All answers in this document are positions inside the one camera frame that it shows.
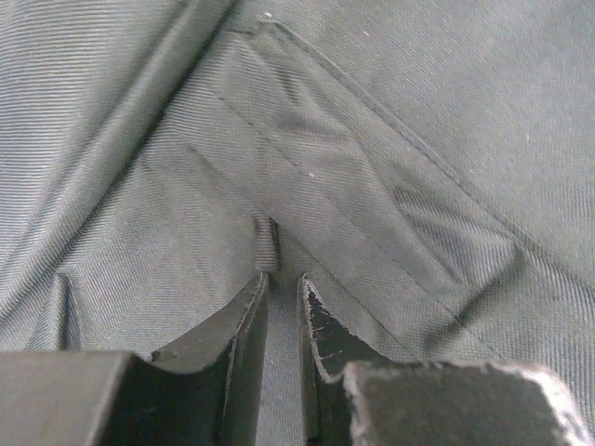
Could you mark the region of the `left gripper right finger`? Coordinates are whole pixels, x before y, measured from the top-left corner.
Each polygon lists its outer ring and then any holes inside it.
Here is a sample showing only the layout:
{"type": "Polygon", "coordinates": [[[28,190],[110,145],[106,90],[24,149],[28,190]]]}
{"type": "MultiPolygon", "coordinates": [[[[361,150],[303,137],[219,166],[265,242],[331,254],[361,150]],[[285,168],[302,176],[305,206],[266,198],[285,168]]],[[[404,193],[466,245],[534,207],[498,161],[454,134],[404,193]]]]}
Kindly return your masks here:
{"type": "Polygon", "coordinates": [[[590,445],[566,385],[509,362],[399,363],[297,283],[303,423],[309,445],[590,445]]]}

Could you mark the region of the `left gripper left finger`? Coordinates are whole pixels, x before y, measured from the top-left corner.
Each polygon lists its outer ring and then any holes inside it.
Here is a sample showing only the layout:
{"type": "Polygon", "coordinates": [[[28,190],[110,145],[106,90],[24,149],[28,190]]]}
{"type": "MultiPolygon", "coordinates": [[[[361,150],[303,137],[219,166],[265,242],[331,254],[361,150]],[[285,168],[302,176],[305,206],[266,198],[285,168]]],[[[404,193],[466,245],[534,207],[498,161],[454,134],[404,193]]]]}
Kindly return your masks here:
{"type": "Polygon", "coordinates": [[[122,351],[1,357],[5,445],[251,445],[269,278],[148,361],[122,351]]]}

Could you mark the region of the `black student backpack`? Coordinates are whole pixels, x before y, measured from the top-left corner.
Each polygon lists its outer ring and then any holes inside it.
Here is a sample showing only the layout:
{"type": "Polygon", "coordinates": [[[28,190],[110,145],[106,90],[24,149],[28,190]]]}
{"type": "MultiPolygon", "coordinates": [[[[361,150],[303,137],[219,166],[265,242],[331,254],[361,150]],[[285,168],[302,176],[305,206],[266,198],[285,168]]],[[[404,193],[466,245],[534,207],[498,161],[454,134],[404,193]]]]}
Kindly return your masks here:
{"type": "Polygon", "coordinates": [[[590,1],[5,1],[1,348],[141,357],[272,273],[397,361],[552,369],[594,422],[590,1]]]}

